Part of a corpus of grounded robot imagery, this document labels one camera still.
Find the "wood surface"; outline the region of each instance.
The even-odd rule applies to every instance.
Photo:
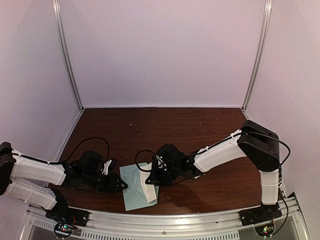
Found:
[[[241,127],[245,117],[237,108],[103,108],[86,109],[76,125],[61,160],[89,137],[106,138],[110,156],[119,167],[135,163],[142,149],[157,151],[163,144],[174,144],[185,154],[211,145]],[[101,140],[85,142],[71,158],[95,150],[105,156]],[[149,153],[139,161],[150,162]],[[159,189],[158,204],[126,211],[122,192],[82,192],[59,187],[69,205],[89,210],[127,214],[190,214],[225,211],[261,203],[260,174],[247,158],[222,164],[198,179],[186,180]]]

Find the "vertical metal post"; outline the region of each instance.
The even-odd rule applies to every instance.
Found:
[[[70,82],[71,90],[72,90],[77,108],[79,111],[82,111],[84,107],[80,99],[79,91],[75,81],[75,76],[74,76],[71,62],[70,62],[69,52],[67,48],[67,41],[66,41],[66,36],[65,36],[65,31],[64,31],[63,21],[62,21],[61,9],[60,9],[60,0],[53,0],[53,10],[54,10],[54,17],[56,21],[56,27],[58,30],[58,36],[59,36],[63,61],[65,65],[65,70]]]
[[[255,82],[257,80],[260,64],[262,61],[262,54],[266,45],[266,40],[269,32],[270,20],[272,13],[272,0],[265,0],[264,13],[262,19],[262,26],[260,32],[260,39],[258,43],[258,49],[255,56],[255,61],[253,65],[253,70],[251,73],[251,78],[248,86],[248,90],[245,95],[245,99],[242,106],[242,111],[245,113],[254,89]]]

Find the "white panel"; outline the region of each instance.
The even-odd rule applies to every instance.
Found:
[[[240,107],[264,0],[62,0],[85,107]]]
[[[0,142],[53,161],[77,116],[52,1],[0,1]],[[27,205],[0,196],[0,239],[16,240]]]
[[[275,131],[292,156],[284,165],[288,193],[295,191],[318,239],[320,205],[320,1],[273,1],[269,36],[248,110]],[[282,158],[287,152],[281,151]]]

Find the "white backdrop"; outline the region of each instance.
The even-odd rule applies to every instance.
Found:
[[[52,1],[1,0],[0,43],[0,143],[54,161],[78,110]],[[17,239],[26,208],[0,196],[0,239]]]
[[[248,110],[275,131],[292,156],[283,168],[311,234],[319,238],[320,1],[273,1],[263,61]],[[287,152],[281,152],[284,158]]]
[[[68,0],[63,24],[85,107],[240,107],[264,0]]]

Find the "vented metal rail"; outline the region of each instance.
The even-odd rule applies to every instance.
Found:
[[[298,239],[309,240],[297,199],[291,197],[286,202]],[[281,219],[284,219],[286,206],[282,201],[279,205],[283,213]],[[182,215],[133,215],[89,210],[87,226],[79,227],[72,237],[84,240],[239,240],[240,230],[253,227],[242,226],[240,210]],[[42,209],[30,206],[20,239],[31,240],[34,226],[53,231],[55,224],[45,217]]]

